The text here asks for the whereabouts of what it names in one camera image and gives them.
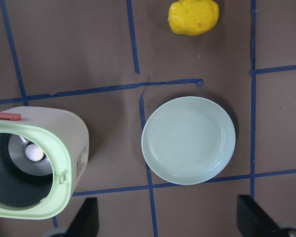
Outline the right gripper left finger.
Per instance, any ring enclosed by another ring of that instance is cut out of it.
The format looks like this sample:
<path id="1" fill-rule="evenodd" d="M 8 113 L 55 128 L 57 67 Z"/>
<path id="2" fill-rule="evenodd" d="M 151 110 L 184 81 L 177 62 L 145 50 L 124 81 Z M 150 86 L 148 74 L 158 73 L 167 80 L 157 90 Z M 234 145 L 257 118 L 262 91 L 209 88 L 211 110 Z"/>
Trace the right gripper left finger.
<path id="1" fill-rule="evenodd" d="M 98 199 L 86 198 L 68 227 L 47 231 L 43 237 L 96 237 L 99 232 Z"/>

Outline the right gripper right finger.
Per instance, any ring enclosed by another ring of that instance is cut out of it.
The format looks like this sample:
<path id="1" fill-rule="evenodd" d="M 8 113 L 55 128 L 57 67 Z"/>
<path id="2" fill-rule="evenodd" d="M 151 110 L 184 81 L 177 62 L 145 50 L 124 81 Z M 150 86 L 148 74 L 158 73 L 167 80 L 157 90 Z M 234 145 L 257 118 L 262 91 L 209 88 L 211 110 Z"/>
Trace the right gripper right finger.
<path id="1" fill-rule="evenodd" d="M 280 227 L 250 195 L 237 197 L 236 225 L 243 237 L 296 237 L 296 228 Z"/>

